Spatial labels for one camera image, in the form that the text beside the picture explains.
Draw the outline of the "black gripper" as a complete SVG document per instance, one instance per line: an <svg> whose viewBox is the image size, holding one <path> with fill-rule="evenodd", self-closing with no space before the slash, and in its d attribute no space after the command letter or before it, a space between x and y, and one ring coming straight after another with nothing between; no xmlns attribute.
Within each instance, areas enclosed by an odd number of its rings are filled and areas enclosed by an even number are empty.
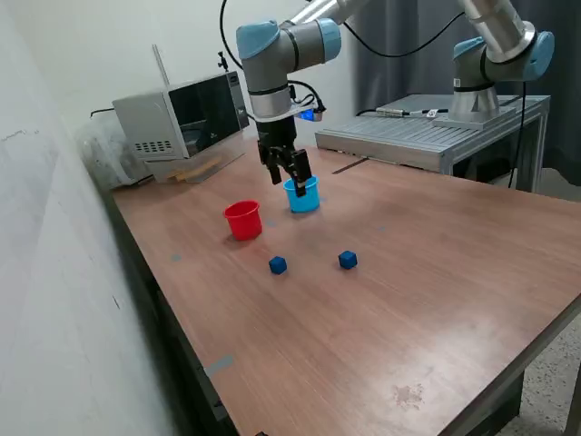
<svg viewBox="0 0 581 436"><path fill-rule="evenodd" d="M261 163L268 169L271 182L281 183L279 168L279 151L281 167L294 183L297 196L306 194L306 184L311 178L309 156L304 149L295 150L294 141L297 137L296 124L293 116L277 121L258 122L258 145Z"/></svg>

